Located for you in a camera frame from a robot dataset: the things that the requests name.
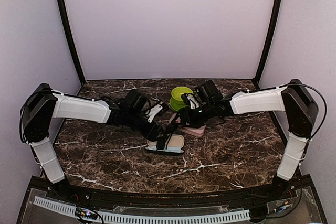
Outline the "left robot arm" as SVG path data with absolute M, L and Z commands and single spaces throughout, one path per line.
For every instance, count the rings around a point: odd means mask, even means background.
M 63 181 L 66 177 L 49 138 L 51 120 L 65 118 L 127 126 L 164 148 L 165 130 L 153 121 L 158 105 L 144 109 L 146 104 L 150 100 L 137 90 L 129 91 L 125 98 L 113 100 L 102 96 L 95 100 L 64 94 L 42 83 L 20 110 L 20 140 L 31 146 L 47 178 L 54 184 L 54 193 L 61 200 L 69 201 L 74 197 L 74 189 Z

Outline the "pink glasses case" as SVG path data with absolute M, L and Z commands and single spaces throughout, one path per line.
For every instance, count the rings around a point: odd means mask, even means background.
M 200 128 L 181 127 L 181 126 L 177 128 L 179 132 L 186 133 L 196 137 L 202 137 L 204 135 L 205 129 L 206 129 L 205 125 Z

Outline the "green bowl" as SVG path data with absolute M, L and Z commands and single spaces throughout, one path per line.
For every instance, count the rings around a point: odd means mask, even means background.
M 185 86 L 179 86 L 174 88 L 171 91 L 171 96 L 174 102 L 176 102 L 177 104 L 184 104 L 184 101 L 182 99 L 182 95 L 185 93 L 194 93 L 192 89 L 185 87 Z

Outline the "black frame post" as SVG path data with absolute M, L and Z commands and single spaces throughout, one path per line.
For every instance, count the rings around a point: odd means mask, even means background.
M 261 78 L 262 78 L 262 75 L 263 75 L 263 72 L 266 66 L 267 58 L 268 58 L 270 48 L 271 48 L 271 43 L 274 37 L 276 25 L 277 25 L 280 5 L 281 5 L 281 0 L 274 0 L 264 47 L 263 47 L 263 50 L 260 56 L 260 61 L 258 64 L 256 74 L 254 77 L 254 80 L 256 83 L 259 83 L 261 81 Z
M 86 83 L 86 79 L 85 79 L 85 75 L 84 75 L 84 72 L 83 72 L 83 69 L 82 69 L 82 66 L 79 60 L 79 56 L 76 50 L 75 41 L 72 35 L 65 0 L 57 0 L 57 4 L 58 4 L 62 26 L 63 26 L 64 33 L 66 36 L 66 41 L 67 41 L 68 48 L 70 51 L 71 59 L 75 67 L 77 77 L 81 85 L 83 85 Z

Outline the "green plate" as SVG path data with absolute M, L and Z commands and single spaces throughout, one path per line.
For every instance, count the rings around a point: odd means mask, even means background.
M 187 105 L 184 103 L 182 98 L 176 99 L 174 97 L 171 97 L 170 98 L 170 107 L 175 111 L 179 111 L 181 108 L 187 107 Z

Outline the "black front rail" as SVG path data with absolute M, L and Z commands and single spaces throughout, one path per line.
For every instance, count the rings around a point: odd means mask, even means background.
M 71 185 L 70 188 L 78 195 L 82 205 L 104 209 L 111 209 L 114 206 L 182 208 L 219 205 L 229 205 L 231 208 L 257 208 L 271 201 L 271 198 L 261 199 L 252 196 L 269 194 L 270 184 L 246 189 L 191 194 L 126 193 L 75 185 Z

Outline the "black glasses case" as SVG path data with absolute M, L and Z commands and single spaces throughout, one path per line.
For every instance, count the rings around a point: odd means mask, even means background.
M 184 136 L 179 134 L 170 134 L 166 140 L 159 140 L 156 142 L 146 141 L 147 147 L 145 150 L 148 152 L 161 154 L 161 155 L 180 155 L 184 153 Z

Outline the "right black frame post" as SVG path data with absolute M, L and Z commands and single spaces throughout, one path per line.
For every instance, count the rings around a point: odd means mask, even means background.
M 254 80 L 256 83 L 259 83 L 261 81 L 261 78 L 262 78 L 262 75 L 263 75 L 263 72 L 266 66 L 267 58 L 268 58 L 270 48 L 271 48 L 271 43 L 274 37 L 276 25 L 277 25 L 280 5 L 281 5 L 281 0 L 274 0 L 264 47 L 263 47 L 263 50 L 260 56 L 260 61 L 258 64 L 256 74 L 254 77 Z

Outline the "black sunglasses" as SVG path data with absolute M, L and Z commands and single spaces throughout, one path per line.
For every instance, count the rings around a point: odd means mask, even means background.
M 165 129 L 161 127 L 159 130 L 159 134 L 156 138 L 156 148 L 159 150 L 166 148 L 167 143 L 169 142 L 172 134 L 177 130 L 177 128 L 177 124 L 169 124 Z

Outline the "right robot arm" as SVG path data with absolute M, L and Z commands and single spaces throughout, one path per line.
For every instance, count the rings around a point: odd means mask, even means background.
M 179 109 L 179 125 L 199 128 L 214 117 L 241 115 L 245 113 L 281 111 L 288 120 L 288 139 L 276 176 L 280 178 L 268 188 L 268 195 L 273 200 L 280 199 L 288 191 L 288 184 L 304 160 L 308 145 L 317 129 L 314 124 L 319 112 L 318 105 L 309 93 L 311 86 L 298 79 L 288 84 L 260 89 L 241 90 L 222 96 L 212 80 L 196 87 L 198 99 L 191 93 L 184 93 L 182 100 L 185 107 Z

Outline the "left black frame post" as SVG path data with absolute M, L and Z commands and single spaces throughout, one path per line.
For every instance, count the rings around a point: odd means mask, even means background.
M 85 79 L 85 75 L 84 75 L 84 72 L 83 72 L 83 69 L 82 69 L 82 66 L 79 60 L 79 56 L 76 50 L 75 41 L 72 35 L 65 0 L 57 0 L 57 4 L 58 4 L 62 26 L 63 26 L 64 33 L 66 36 L 66 41 L 67 41 L 68 48 L 70 51 L 71 59 L 75 67 L 77 77 L 81 85 L 83 85 L 86 83 L 86 79 Z

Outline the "blue cleaning cloth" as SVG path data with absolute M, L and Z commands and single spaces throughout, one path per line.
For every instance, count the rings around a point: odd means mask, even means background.
M 155 146 L 148 146 L 145 148 L 147 151 L 155 153 L 169 153 L 169 154 L 182 154 L 184 151 L 180 147 L 168 147 L 164 149 L 157 149 Z

